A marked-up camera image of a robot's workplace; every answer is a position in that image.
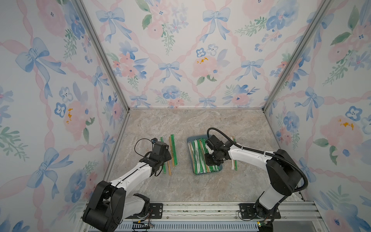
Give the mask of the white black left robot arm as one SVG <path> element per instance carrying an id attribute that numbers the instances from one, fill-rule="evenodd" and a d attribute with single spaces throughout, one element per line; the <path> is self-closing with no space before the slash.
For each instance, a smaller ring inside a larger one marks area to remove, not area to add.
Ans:
<path id="1" fill-rule="evenodd" d="M 113 232 L 122 220 L 150 218 L 150 199 L 132 191 L 150 177 L 157 176 L 163 165 L 172 159 L 169 145 L 152 140 L 152 150 L 123 176 L 97 184 L 84 210 L 84 223 L 101 232 Z"/>

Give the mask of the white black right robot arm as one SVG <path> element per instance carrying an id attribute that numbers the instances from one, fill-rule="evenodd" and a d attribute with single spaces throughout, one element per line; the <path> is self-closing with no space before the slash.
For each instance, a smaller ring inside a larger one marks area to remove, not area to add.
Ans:
<path id="1" fill-rule="evenodd" d="M 237 160 L 267 172 L 270 186 L 255 202 L 253 209 L 256 214 L 269 214 L 287 197 L 308 186 L 305 174 L 284 150 L 271 153 L 230 142 L 212 145 L 210 141 L 206 142 L 206 147 L 211 149 L 211 153 L 206 154 L 209 166 L 220 165 L 225 160 Z"/>

